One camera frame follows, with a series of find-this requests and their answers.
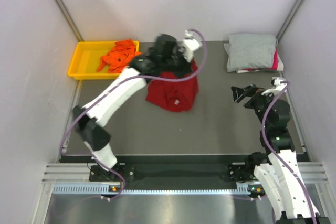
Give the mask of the dark red t shirt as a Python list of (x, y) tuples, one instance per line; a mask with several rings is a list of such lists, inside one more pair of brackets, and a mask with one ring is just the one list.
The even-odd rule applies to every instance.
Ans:
[(192, 109), (198, 92), (197, 76), (183, 82), (153, 80), (145, 100), (167, 111), (184, 112)]

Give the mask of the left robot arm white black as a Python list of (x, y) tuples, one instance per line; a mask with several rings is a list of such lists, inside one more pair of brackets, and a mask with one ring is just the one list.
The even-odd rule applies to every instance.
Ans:
[(135, 56), (94, 100), (83, 107), (74, 107), (72, 113), (76, 132), (101, 166), (101, 174), (107, 180), (116, 179), (119, 168), (110, 146), (111, 136), (104, 129), (105, 125), (125, 101), (163, 72), (171, 71), (178, 78), (191, 73), (194, 52), (200, 47), (189, 32), (185, 33), (182, 42), (161, 34), (147, 52)]

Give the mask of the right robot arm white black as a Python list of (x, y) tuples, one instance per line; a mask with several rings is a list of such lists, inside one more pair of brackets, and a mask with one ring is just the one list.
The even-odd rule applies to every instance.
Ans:
[(295, 146), (287, 129), (290, 106), (280, 99), (288, 86), (288, 81), (275, 79), (267, 90), (254, 84), (231, 87), (234, 103), (249, 97), (244, 107), (254, 110), (261, 122), (260, 141), (265, 152), (248, 156), (245, 174), (260, 182), (271, 203), (275, 223), (330, 223), (314, 205), (298, 167)]

